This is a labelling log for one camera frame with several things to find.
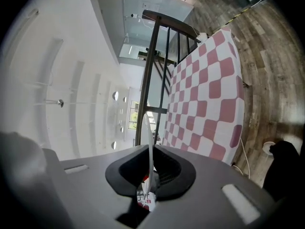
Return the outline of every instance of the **white ceiling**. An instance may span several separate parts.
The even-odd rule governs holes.
[[[113,120],[125,126],[128,87],[105,36],[91,0],[31,0],[1,49],[0,130],[31,138],[61,160],[112,152],[112,141],[119,150],[123,134]]]

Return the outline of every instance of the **gray surface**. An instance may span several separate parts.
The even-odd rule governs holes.
[[[101,74],[95,74],[94,81],[92,85],[92,95],[91,95],[91,102],[90,102],[90,122],[89,122],[89,132],[90,132],[90,144],[92,154],[94,156],[97,155],[97,148],[96,148],[96,141],[95,141],[95,108],[97,104],[97,94],[99,90]]]
[[[62,39],[52,38],[50,41],[50,44],[46,50],[46,53],[43,57],[43,62],[41,62],[41,65],[39,66],[39,70],[37,72],[37,78],[36,81],[39,83],[43,83],[43,87],[36,89],[36,92],[33,93],[35,96],[35,103],[45,103],[46,102],[46,96],[47,96],[47,90],[49,84],[50,75],[52,72],[52,67],[54,64],[54,61],[56,59],[56,56],[61,49],[61,46],[63,44]],[[47,129],[47,118],[46,118],[46,105],[37,105],[34,106],[35,111],[35,126],[38,130],[38,138],[39,143],[45,143],[46,148],[51,148],[50,139],[49,139],[49,133]]]
[[[194,165],[196,180],[182,197],[157,202],[155,210],[145,218],[139,229],[244,227],[221,190],[227,184],[234,184],[240,189],[262,214],[274,204],[266,191],[227,164],[177,148],[166,149]]]
[[[62,161],[63,168],[88,165],[89,169],[69,175],[69,180],[96,208],[112,218],[127,211],[129,198],[118,196],[105,179],[107,166],[135,150]],[[246,179],[227,164],[205,156],[165,147],[168,151],[189,160],[196,169],[196,180],[180,198],[156,203],[156,208],[138,227],[153,228],[231,228],[244,227],[234,208],[222,192],[222,187],[234,184],[264,215],[274,204],[267,192]]]
[[[106,43],[107,43],[107,45],[108,45],[108,47],[109,47],[110,53],[111,53],[111,55],[112,55],[112,57],[113,57],[115,63],[116,63],[117,65],[119,65],[119,61],[118,61],[118,59],[117,59],[116,52],[115,52],[115,50],[114,50],[114,47],[112,46],[112,41],[110,40],[110,37],[109,37],[109,35],[108,35],[108,31],[107,31],[107,28],[106,28],[104,19],[103,19],[103,17],[102,17],[102,13],[101,13],[101,8],[100,8],[100,5],[99,5],[99,1],[98,1],[98,0],[90,0],[90,1],[91,1],[91,3],[92,3],[92,7],[93,7],[93,10],[94,10],[96,19],[97,19],[97,21],[98,21],[98,23],[99,23],[99,25],[100,25],[100,28],[101,28],[101,30],[102,30],[102,33],[103,33],[104,38],[105,38],[105,40],[106,40]],[[121,48],[119,47],[119,45],[120,45],[120,47],[122,47],[123,43],[118,43],[118,45],[117,45],[117,47],[116,47],[118,53],[120,53],[120,51],[121,51]]]
[[[71,89],[72,93],[70,94],[70,103],[76,103],[77,102],[77,93],[78,93],[78,87],[81,80],[81,73],[84,69],[84,62],[77,61],[75,65],[75,69],[73,72],[73,77],[71,81]],[[76,132],[76,104],[70,104],[69,105],[69,125],[70,125],[70,135],[71,135],[71,143],[73,148],[73,153],[76,158],[80,158],[80,149],[78,147],[77,142],[77,132]]]
[[[89,169],[69,174],[69,181],[100,212],[111,218],[117,218],[122,213],[128,211],[131,198],[116,194],[106,180],[106,168],[112,162],[139,150],[141,147],[143,146],[133,147],[107,155],[61,161],[61,165],[64,169],[87,165]]]
[[[115,218],[127,212],[131,198],[113,191],[105,179],[105,170],[110,163],[144,146],[59,162],[54,151],[41,149],[18,134],[0,134],[0,138],[3,141],[0,168],[7,185],[40,225],[45,228],[127,228]],[[190,161],[196,169],[196,180],[180,198],[157,202],[155,210],[139,229],[244,227],[221,190],[227,184],[234,184],[262,216],[274,204],[267,192],[227,164],[180,149],[164,148]],[[64,168],[78,165],[89,168],[69,175],[65,173]]]
[[[125,63],[125,64],[141,66],[141,67],[145,67],[145,65],[146,65],[146,61],[144,61],[144,60],[129,59],[129,58],[124,58],[124,57],[119,57],[119,62]]]

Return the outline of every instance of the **ceiling light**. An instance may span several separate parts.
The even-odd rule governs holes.
[[[112,98],[113,98],[115,101],[118,101],[119,93],[118,93],[118,92],[114,92],[114,93],[112,94]]]
[[[112,147],[113,149],[115,149],[115,148],[116,148],[116,142],[111,143],[111,147]]]

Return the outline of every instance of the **wooden floor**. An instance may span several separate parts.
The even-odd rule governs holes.
[[[233,0],[194,0],[185,22],[213,34],[238,14]],[[251,180],[262,185],[273,158],[263,151],[265,141],[291,142],[298,152],[305,123],[304,54],[294,30],[272,0],[265,0],[229,24],[236,36],[245,88],[242,141],[250,163]],[[172,52],[175,43],[170,45]],[[234,162],[248,174],[240,144]]]

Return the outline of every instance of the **white wall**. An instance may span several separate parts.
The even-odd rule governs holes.
[[[28,23],[33,9],[39,13]],[[125,125],[127,103],[114,104],[111,94],[127,96],[128,88],[91,0],[31,0],[1,48],[0,77],[1,131],[54,149],[61,160],[112,152],[108,137],[123,140],[109,124]]]
[[[130,114],[130,106],[132,101],[140,101],[141,92],[140,89],[130,88],[129,89],[129,101],[128,101],[128,108],[127,111],[127,118],[126,118],[126,133],[125,133],[125,142],[129,144],[130,147],[133,145],[133,140],[135,139],[135,132],[136,130],[128,129],[128,121],[129,121],[129,114]]]
[[[151,83],[150,83],[149,92],[148,92],[148,104],[152,107],[159,107],[160,98],[161,98],[161,86],[162,86],[162,79],[158,75],[156,68],[153,67]],[[167,109],[168,102],[169,102],[169,96],[168,96],[167,92],[165,91],[164,96],[163,96],[162,108]],[[153,113],[153,118],[155,119],[155,122],[157,122],[158,114]],[[159,135],[160,135],[161,140],[164,137],[165,120],[166,120],[166,115],[162,114],[161,118],[160,118],[160,125],[159,125]]]
[[[154,21],[132,18],[131,14],[138,14],[142,17],[144,10],[152,10],[184,21],[192,9],[192,5],[181,0],[125,0],[125,32],[126,40],[128,40],[125,40],[125,43],[149,47],[152,37]],[[167,29],[159,29],[157,50],[165,51],[166,35]]]
[[[129,87],[140,89],[144,67],[121,63],[120,72]]]
[[[146,65],[146,61],[144,61],[144,60],[130,59],[130,58],[124,58],[124,57],[119,57],[119,62],[124,63],[124,64],[141,66],[141,67],[145,67],[145,65]]]
[[[120,53],[120,57],[137,59],[139,52],[146,52],[147,53],[145,47],[123,44],[122,50],[121,50],[121,53]]]
[[[115,62],[117,63],[117,65],[119,65],[119,62],[118,62],[118,59],[117,59],[117,54],[116,54],[116,52],[113,49],[112,42],[111,42],[109,34],[107,32],[107,28],[106,28],[104,19],[102,17],[102,13],[101,13],[101,8],[100,8],[100,5],[99,5],[99,2],[98,2],[98,0],[90,0],[90,1],[91,1],[93,10],[94,10],[96,19],[97,19],[97,21],[98,21],[98,23],[100,25],[100,28],[101,28],[101,31],[102,31],[104,37],[105,37],[106,43],[108,45],[108,48],[109,48],[109,50],[110,50],[110,52],[111,52]]]
[[[125,39],[123,0],[98,0],[98,3],[113,49],[119,56]]]

